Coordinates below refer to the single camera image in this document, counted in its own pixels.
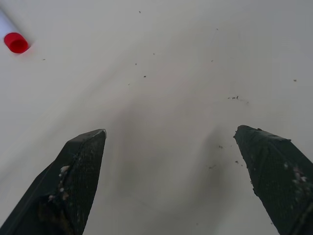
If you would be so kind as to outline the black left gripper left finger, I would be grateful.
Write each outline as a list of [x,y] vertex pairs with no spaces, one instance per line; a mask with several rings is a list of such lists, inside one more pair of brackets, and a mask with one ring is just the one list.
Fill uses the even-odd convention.
[[2,235],[81,235],[97,191],[107,133],[69,140],[32,182],[0,228]]

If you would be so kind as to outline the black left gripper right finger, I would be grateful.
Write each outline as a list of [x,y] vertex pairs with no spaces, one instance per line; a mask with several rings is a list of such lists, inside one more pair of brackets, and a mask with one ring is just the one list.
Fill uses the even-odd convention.
[[240,125],[234,135],[253,191],[281,235],[313,233],[313,164],[291,142]]

